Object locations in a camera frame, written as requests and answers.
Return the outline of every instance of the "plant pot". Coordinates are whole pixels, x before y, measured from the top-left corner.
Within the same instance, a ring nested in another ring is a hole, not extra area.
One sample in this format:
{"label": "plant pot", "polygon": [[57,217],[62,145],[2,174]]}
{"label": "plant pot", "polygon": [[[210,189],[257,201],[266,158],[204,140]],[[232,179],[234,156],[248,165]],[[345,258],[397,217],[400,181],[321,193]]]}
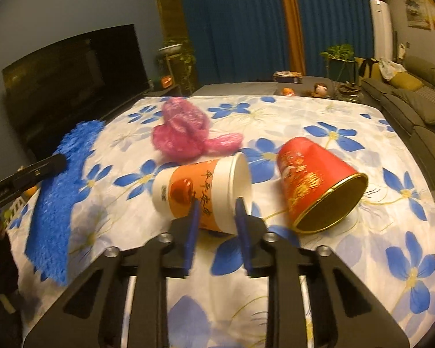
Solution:
{"label": "plant pot", "polygon": [[332,81],[356,83],[356,68],[352,60],[328,59],[327,77]]}

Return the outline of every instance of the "screw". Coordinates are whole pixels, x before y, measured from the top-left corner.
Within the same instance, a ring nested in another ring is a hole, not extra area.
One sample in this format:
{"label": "screw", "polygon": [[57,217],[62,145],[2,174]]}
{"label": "screw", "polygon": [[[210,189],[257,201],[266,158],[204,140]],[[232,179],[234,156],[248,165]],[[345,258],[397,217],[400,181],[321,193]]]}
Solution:
{"label": "screw", "polygon": [[279,239],[279,237],[277,236],[277,234],[269,232],[266,233],[263,237],[262,237],[266,242],[275,242],[277,241],[277,239]]}
{"label": "screw", "polygon": [[162,233],[158,236],[158,241],[161,243],[171,243],[173,241],[173,236],[169,233]]}
{"label": "screw", "polygon": [[317,248],[317,252],[322,257],[328,257],[328,256],[330,256],[330,254],[332,254],[332,250],[328,246],[319,246]]}
{"label": "screw", "polygon": [[108,258],[116,258],[119,255],[119,248],[114,246],[107,247],[103,252],[103,255]]}

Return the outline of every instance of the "red paper bucket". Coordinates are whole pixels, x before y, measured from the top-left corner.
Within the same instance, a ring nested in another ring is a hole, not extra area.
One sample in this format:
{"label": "red paper bucket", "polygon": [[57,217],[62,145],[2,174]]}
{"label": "red paper bucket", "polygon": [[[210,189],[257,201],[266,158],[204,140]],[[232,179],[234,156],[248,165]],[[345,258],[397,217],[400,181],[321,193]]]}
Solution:
{"label": "red paper bucket", "polygon": [[367,189],[367,175],[305,137],[286,142],[277,157],[292,229],[312,234],[346,217]]}

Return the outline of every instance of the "yellow pillow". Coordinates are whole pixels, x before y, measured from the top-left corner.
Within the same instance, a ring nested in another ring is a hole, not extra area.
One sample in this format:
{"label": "yellow pillow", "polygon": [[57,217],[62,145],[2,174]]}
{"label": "yellow pillow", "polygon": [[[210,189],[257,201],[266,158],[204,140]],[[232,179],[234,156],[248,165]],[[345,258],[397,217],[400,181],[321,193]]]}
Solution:
{"label": "yellow pillow", "polygon": [[[354,59],[358,63],[358,69],[361,68],[361,64],[363,63],[364,59],[361,57],[355,57]],[[364,77],[361,77],[358,75],[358,85],[361,85],[361,80],[363,78],[369,78],[369,74],[370,74],[369,72],[370,72],[369,67],[366,67]],[[382,73],[380,72],[380,68],[378,67],[378,63],[376,63],[372,66],[372,74],[371,74],[370,78],[373,78],[374,80],[377,80],[377,81],[382,80]]]}
{"label": "yellow pillow", "polygon": [[408,72],[398,73],[389,82],[390,85],[396,87],[397,89],[406,89],[411,91],[416,91],[424,86],[421,80],[413,75],[410,75]]}

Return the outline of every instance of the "blue curtain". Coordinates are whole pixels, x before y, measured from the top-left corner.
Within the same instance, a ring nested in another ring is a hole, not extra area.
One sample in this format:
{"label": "blue curtain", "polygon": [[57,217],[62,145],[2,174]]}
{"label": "blue curtain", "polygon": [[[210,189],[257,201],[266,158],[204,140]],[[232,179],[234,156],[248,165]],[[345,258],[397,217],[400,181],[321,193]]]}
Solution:
{"label": "blue curtain", "polygon": [[374,56],[374,31],[369,0],[298,0],[304,36],[306,72],[325,76],[328,47],[349,43],[356,57]]}
{"label": "blue curtain", "polygon": [[281,0],[182,0],[203,85],[270,80],[289,69]]}

